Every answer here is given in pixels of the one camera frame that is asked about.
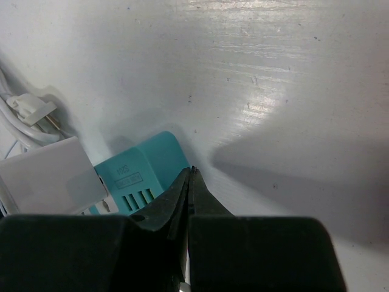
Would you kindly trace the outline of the teal power strip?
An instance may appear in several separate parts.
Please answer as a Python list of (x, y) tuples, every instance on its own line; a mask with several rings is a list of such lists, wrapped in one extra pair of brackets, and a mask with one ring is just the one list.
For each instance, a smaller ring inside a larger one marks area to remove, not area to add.
[(174, 134), (163, 131), (94, 167), (108, 196), (84, 213), (131, 215), (166, 191), (189, 166)]

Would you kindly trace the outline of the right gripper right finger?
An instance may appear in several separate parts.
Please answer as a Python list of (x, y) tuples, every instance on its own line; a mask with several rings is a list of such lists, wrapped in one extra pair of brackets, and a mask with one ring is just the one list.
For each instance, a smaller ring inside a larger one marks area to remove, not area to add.
[(346, 291), (320, 221), (232, 215), (197, 168), (188, 181), (188, 252), (193, 291)]

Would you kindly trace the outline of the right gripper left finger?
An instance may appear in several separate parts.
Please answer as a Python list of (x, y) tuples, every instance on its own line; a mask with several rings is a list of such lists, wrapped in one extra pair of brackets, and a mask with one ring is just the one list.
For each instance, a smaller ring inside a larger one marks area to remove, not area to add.
[(132, 215), (1, 220), (2, 291), (178, 291), (185, 280), (189, 170)]

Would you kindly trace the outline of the light blue USB charger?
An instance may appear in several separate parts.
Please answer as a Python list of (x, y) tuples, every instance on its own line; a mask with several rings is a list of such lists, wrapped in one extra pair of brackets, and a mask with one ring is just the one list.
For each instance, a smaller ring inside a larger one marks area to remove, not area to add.
[(77, 215), (107, 195), (76, 137), (1, 161), (1, 209), (7, 215)]

